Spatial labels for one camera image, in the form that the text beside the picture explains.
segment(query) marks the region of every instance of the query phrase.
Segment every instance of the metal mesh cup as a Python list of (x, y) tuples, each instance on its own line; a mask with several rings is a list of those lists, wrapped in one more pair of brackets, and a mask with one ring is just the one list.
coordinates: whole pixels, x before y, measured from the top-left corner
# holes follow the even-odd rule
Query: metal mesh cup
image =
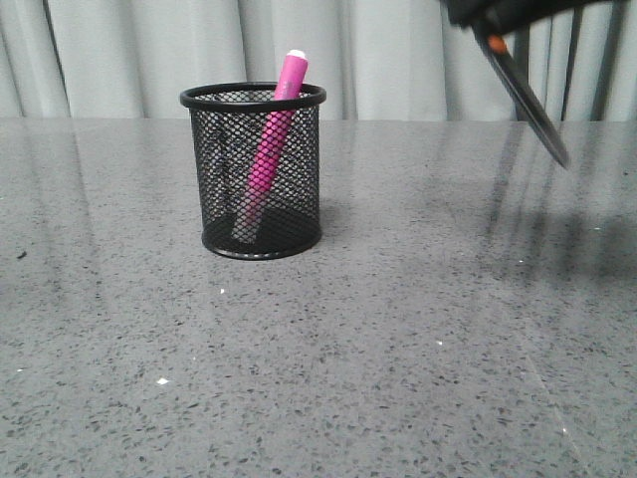
[(235, 259), (298, 254), (320, 238), (319, 104), (303, 85), (274, 101), (274, 83), (186, 90), (206, 248)]

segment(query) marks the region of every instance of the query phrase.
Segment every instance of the pen holder rim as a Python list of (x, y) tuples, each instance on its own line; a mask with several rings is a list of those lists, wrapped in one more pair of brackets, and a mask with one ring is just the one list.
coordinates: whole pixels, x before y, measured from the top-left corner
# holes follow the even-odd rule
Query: pen holder rim
[(325, 89), (316, 85), (303, 83), (301, 92), (303, 97), (292, 100), (270, 100), (265, 102), (221, 102), (215, 100), (202, 100), (199, 97), (219, 93), (264, 91), (277, 87), (272, 82), (241, 82), (206, 85), (185, 90), (179, 95), (179, 101), (189, 109), (218, 113), (270, 113), (301, 108), (315, 107), (323, 103), (327, 98)]

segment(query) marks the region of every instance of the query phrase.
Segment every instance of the scissor blade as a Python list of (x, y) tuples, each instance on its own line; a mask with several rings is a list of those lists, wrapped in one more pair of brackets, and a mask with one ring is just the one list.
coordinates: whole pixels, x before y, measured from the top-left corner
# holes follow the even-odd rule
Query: scissor blade
[(509, 91), (509, 94), (529, 119), (537, 137), (546, 146), (548, 152), (564, 168), (570, 165), (570, 157), (559, 133), (546, 115), (544, 108), (533, 93), (525, 76), (506, 50), (494, 51), (489, 40), (480, 31), (474, 29), (476, 39), (491, 62), (494, 70)]

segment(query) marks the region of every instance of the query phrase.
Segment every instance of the scissor handle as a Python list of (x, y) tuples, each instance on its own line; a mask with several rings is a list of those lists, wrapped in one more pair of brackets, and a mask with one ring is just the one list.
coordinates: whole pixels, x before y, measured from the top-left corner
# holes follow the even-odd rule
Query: scissor handle
[(493, 32), (505, 35), (562, 10), (608, 0), (441, 0), (447, 5), (449, 21), (468, 27), (487, 19)]

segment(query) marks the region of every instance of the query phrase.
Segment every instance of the orange pivot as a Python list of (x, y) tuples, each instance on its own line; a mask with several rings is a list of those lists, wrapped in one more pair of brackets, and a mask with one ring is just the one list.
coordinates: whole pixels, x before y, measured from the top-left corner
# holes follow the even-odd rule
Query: orange pivot
[(499, 35), (490, 35), (487, 41), (489, 42), (489, 48), (498, 55), (503, 55), (508, 51), (505, 40)]

